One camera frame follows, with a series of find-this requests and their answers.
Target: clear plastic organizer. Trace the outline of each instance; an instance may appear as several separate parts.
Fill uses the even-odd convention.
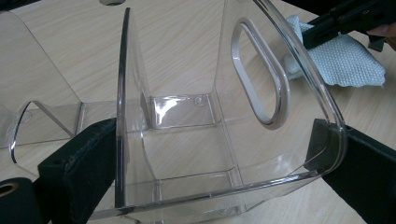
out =
[[[183,86],[165,80],[160,91],[149,85],[139,33],[127,9],[117,102],[94,104],[77,98],[14,17],[0,14],[1,50],[35,56],[40,63],[32,73],[28,66],[0,61],[1,125],[6,127],[0,143],[14,164],[34,176],[36,163],[24,162],[26,155],[41,155],[42,160],[56,149],[43,151],[46,144],[62,145],[89,124],[117,117],[116,180],[92,219],[191,223],[241,214],[329,173],[343,159],[347,138],[342,116],[304,46],[269,1],[226,0],[211,81],[191,69],[187,78],[198,77],[194,81],[181,78]],[[205,25],[188,28],[197,32]],[[24,48],[12,44],[15,36],[26,41]],[[206,56],[204,50],[199,55],[186,48],[173,61],[173,45],[201,40],[183,38],[156,52],[167,60],[159,70],[164,76],[181,62]],[[295,69],[304,78],[288,80],[287,60],[299,64]],[[8,88],[12,81],[21,85]]]

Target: human hand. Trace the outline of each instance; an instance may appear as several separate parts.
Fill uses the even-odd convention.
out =
[[[391,48],[396,50],[396,22],[380,25],[373,30],[367,31],[368,35],[384,36]]]

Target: wooden table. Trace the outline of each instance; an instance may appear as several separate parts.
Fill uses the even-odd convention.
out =
[[[272,2],[285,17],[298,14],[302,21],[315,18],[279,0]],[[183,58],[177,57],[177,51],[182,50],[183,44],[173,43],[172,38],[175,35],[188,35],[187,26],[194,26],[198,20],[205,21],[210,27],[204,32],[205,44],[195,46],[203,48],[205,59],[194,67],[181,67],[181,72],[148,77],[152,91],[157,94],[166,94],[162,89],[164,83],[180,86],[178,76],[190,76],[187,78],[190,82],[183,83],[185,89],[181,88],[180,91],[198,91],[192,90],[191,86],[197,78],[202,77],[189,75],[189,71],[200,70],[203,76],[210,76],[215,71],[223,9],[220,0],[127,0],[114,7],[103,6],[99,0],[41,0],[13,12],[26,23],[78,97],[83,102],[99,102],[116,99],[120,32],[126,7],[130,7],[136,17],[148,74],[160,74],[161,66],[167,63],[167,59],[155,58],[156,50],[163,47],[155,45],[157,38],[168,38],[161,43],[172,45],[174,51],[169,51],[170,57],[182,63]],[[164,21],[162,15],[173,15],[175,18],[187,16],[190,21],[173,20],[173,29],[164,30],[162,22],[168,21]],[[368,41],[362,35],[354,36],[362,42]],[[329,89],[348,125],[396,148],[396,53],[385,46],[382,53],[373,54],[387,68],[387,81],[383,88],[331,86]],[[131,220],[112,217],[90,223],[131,223]],[[364,221],[322,179],[318,179],[243,215],[205,223],[347,224]]]

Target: cleaning cloth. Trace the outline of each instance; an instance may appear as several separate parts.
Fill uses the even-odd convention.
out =
[[[300,22],[298,16],[290,16],[287,21],[302,42],[302,32],[313,27]],[[384,66],[360,42],[349,35],[339,35],[310,49],[308,53],[329,85],[382,86],[385,82]],[[285,57],[284,60],[289,79],[303,75],[293,58]]]

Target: oval handle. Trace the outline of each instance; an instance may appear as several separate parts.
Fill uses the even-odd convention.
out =
[[[268,116],[264,111],[262,102],[248,77],[244,65],[242,65],[239,54],[239,39],[242,30],[245,31],[254,49],[260,55],[268,67],[275,84],[276,90],[276,108],[272,116]],[[288,117],[290,108],[290,88],[286,73],[280,65],[276,56],[264,41],[253,22],[247,18],[241,18],[233,28],[231,40],[231,52],[233,57],[233,66],[244,87],[253,112],[260,123],[269,130],[280,128]]]

